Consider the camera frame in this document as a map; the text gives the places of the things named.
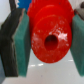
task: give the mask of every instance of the red cylinder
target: red cylinder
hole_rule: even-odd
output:
[[[72,42],[70,26],[74,12],[68,0],[33,0],[28,16],[36,57],[45,63],[61,60]]]

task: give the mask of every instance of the green block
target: green block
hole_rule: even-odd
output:
[[[71,53],[81,76],[84,76],[84,21],[75,15],[72,22]]]
[[[20,76],[26,76],[31,48],[29,18],[26,14],[26,11],[23,11],[22,13],[21,21],[13,39],[15,45],[18,74]]]

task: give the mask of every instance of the red molded object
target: red molded object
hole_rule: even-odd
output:
[[[71,47],[74,16],[68,0],[32,0],[28,9],[31,45],[45,63],[61,60]]]

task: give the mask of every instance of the circular opening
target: circular opening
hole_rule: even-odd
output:
[[[45,39],[45,48],[47,50],[54,50],[57,47],[58,44],[58,40],[56,38],[56,36],[54,35],[49,35],[46,39]]]

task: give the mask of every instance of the background wall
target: background wall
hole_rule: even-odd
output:
[[[69,1],[74,9],[84,0]],[[9,1],[0,0],[0,24],[9,13]],[[39,61],[31,50],[27,77],[6,78],[2,84],[84,84],[84,77],[79,76],[70,51],[58,63],[45,64]]]

